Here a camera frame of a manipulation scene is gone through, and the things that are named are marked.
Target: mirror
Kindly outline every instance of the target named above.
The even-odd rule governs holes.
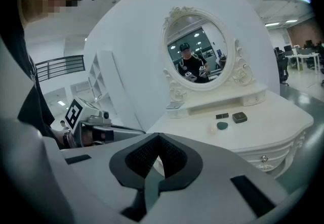
[[[169,28],[167,46],[174,67],[188,81],[210,82],[225,67],[225,38],[215,24],[201,16],[176,20]]]

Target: dressing table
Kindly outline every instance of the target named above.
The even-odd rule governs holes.
[[[226,42],[225,68],[208,83],[194,83],[182,77],[168,54],[169,28],[188,15],[211,21]],[[290,167],[296,150],[303,144],[305,130],[313,125],[313,117],[253,78],[241,56],[239,41],[218,18],[196,8],[172,9],[161,32],[160,52],[171,103],[148,133],[170,133],[228,149],[273,177]],[[247,116],[247,121],[234,122],[232,115],[239,112]],[[224,113],[229,117],[216,119],[216,115]],[[228,123],[228,127],[220,130],[218,122]],[[163,173],[159,159],[154,167]]]

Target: black shirt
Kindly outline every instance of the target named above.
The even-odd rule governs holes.
[[[33,125],[43,136],[54,138],[59,148],[62,149],[64,147],[57,141],[51,131],[50,125],[53,123],[54,117],[42,95],[36,67],[27,53],[24,29],[19,18],[17,0],[8,0],[5,15],[7,22],[1,23],[1,38],[15,62],[34,84],[20,108],[18,119]]]
[[[181,67],[180,64],[182,63],[181,61],[178,64],[178,70],[180,75],[184,76],[185,73],[191,72],[197,79],[195,80],[195,83],[207,83],[209,82],[208,77],[203,78],[199,76],[199,68],[201,66],[204,66],[207,62],[206,60],[198,55],[199,59],[196,59],[193,55],[189,60],[182,60],[183,61],[183,66]]]

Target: mirror frame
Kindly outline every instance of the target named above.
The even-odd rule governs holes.
[[[208,83],[194,83],[190,82],[189,80],[185,79],[183,76],[179,74],[176,68],[173,66],[173,61],[171,56],[168,52],[168,37],[169,37],[169,30],[171,25],[181,17],[184,16],[201,16],[202,18],[211,21],[224,36],[226,47],[227,47],[227,58],[226,58],[226,65],[223,69],[223,72],[217,77],[216,79],[208,82]],[[169,12],[169,16],[165,18],[165,23],[162,27],[161,37],[160,37],[160,53],[164,58],[165,68],[173,77],[174,80],[179,82],[182,86],[194,90],[194,91],[210,91],[213,90],[220,85],[222,85],[226,80],[231,76],[234,65],[235,65],[235,58],[236,58],[236,49],[235,49],[235,39],[230,34],[226,26],[223,22],[218,19],[216,16],[212,15],[211,13],[198,9],[198,8],[179,8],[175,7]]]

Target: floor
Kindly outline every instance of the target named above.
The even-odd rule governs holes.
[[[314,118],[314,125],[306,129],[303,146],[297,150],[291,167],[276,179],[289,194],[309,184],[316,172],[324,151],[324,102],[313,97],[314,95],[317,97],[321,95],[320,92],[316,92],[316,88],[309,89],[310,86],[307,87],[305,84],[307,80],[315,83],[319,78],[318,76],[312,76],[311,72],[308,71],[303,73],[306,73],[306,76],[301,76],[302,73],[295,72],[296,76],[290,79],[292,83],[291,86],[280,85],[280,95],[282,97],[293,102]],[[293,88],[294,84],[303,91]],[[147,211],[151,209],[158,199],[157,185],[163,179],[164,177],[154,168],[151,169],[147,176],[145,180],[145,201]]]
[[[295,68],[288,67],[288,80],[286,83],[290,87],[302,91],[324,102],[324,87],[321,82],[324,80],[324,74],[315,74],[314,70],[308,69],[306,63],[303,64],[303,70],[298,71]]]

